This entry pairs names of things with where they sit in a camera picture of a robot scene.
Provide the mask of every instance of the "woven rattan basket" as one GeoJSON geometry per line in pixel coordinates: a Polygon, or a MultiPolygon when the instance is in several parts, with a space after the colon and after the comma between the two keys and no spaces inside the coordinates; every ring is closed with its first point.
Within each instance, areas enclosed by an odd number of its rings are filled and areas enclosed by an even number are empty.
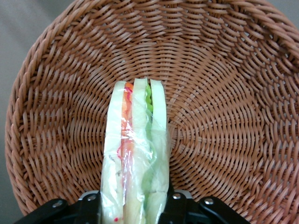
{"type": "Polygon", "coordinates": [[[162,80],[174,187],[251,223],[299,223],[299,31],[263,0],[78,0],[13,86],[6,160],[24,214],[99,189],[117,80],[162,80]]]}

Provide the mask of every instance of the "sandwich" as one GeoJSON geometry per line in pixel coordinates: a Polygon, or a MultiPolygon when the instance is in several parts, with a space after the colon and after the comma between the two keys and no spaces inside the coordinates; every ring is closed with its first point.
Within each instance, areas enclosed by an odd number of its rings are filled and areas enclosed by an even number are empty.
{"type": "Polygon", "coordinates": [[[104,224],[156,224],[169,187],[164,88],[160,81],[115,84],[101,177],[104,224]]]}

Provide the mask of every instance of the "shredded carrot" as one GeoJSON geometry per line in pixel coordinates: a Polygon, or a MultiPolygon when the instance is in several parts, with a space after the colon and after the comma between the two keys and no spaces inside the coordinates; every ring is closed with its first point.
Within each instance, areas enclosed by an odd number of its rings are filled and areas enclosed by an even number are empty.
{"type": "Polygon", "coordinates": [[[130,83],[125,84],[124,95],[122,99],[121,109],[121,166],[123,170],[122,185],[124,188],[124,196],[126,195],[126,189],[128,189],[130,180],[130,169],[132,167],[132,153],[134,149],[133,144],[133,130],[132,130],[132,93],[133,85],[130,83]]]}

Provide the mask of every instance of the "gray background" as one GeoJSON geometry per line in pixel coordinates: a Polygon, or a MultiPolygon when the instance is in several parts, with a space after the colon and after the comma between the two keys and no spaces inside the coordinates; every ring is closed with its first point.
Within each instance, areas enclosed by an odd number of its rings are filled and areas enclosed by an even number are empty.
{"type": "MultiPolygon", "coordinates": [[[[0,0],[0,223],[22,217],[6,170],[4,131],[8,99],[27,52],[72,0],[0,0]]],[[[299,0],[269,0],[299,28],[299,0]]]]}

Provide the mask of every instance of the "screw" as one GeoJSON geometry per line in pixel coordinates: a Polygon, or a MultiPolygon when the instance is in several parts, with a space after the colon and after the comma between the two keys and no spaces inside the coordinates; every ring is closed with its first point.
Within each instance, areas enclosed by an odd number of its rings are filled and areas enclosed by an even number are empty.
{"type": "Polygon", "coordinates": [[[62,201],[58,201],[55,204],[52,205],[53,208],[59,207],[60,205],[62,205],[62,201]]]}
{"type": "Polygon", "coordinates": [[[180,199],[181,198],[181,194],[180,193],[175,193],[172,196],[174,199],[180,199]]]}
{"type": "Polygon", "coordinates": [[[213,199],[211,199],[211,198],[206,198],[206,199],[205,199],[205,203],[206,203],[206,204],[214,204],[214,201],[213,201],[213,199]]]}
{"type": "Polygon", "coordinates": [[[88,200],[88,201],[92,201],[92,200],[94,200],[95,198],[96,198],[96,196],[95,196],[95,195],[91,195],[91,196],[89,196],[89,197],[88,197],[88,199],[87,199],[87,200],[88,200]]]}

